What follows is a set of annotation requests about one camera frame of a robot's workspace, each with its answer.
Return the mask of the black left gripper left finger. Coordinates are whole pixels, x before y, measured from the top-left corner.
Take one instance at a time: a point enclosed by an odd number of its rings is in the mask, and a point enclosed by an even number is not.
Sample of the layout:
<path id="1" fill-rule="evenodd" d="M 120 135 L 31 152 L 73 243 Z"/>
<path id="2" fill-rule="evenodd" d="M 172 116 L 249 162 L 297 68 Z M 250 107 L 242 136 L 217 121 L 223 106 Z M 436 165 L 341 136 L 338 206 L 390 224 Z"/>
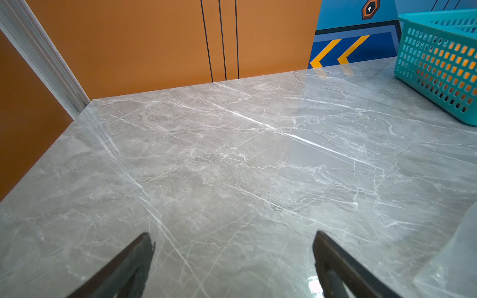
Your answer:
<path id="1" fill-rule="evenodd" d="M 71 298 L 141 298 L 147 283 L 155 243 L 141 233 L 108 264 L 69 296 Z"/>

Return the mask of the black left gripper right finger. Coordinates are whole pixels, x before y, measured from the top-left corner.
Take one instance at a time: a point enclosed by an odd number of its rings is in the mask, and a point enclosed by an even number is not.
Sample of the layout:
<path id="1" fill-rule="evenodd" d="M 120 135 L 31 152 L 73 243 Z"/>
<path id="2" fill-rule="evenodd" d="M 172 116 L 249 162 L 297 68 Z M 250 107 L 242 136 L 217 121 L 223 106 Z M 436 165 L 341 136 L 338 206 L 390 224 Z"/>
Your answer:
<path id="1" fill-rule="evenodd" d="M 385 283 L 367 270 L 325 232 L 317 231 L 313 254 L 325 298 L 398 298 Z"/>

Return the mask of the clear zip-top bag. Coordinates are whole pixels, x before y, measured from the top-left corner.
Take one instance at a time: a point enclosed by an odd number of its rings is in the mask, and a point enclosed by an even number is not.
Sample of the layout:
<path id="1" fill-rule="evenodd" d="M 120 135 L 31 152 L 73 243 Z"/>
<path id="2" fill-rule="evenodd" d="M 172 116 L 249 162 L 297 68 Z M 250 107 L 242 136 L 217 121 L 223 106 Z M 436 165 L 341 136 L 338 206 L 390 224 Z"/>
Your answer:
<path id="1" fill-rule="evenodd" d="M 462 218 L 445 247 L 414 278 L 425 298 L 477 296 L 477 206 Z"/>

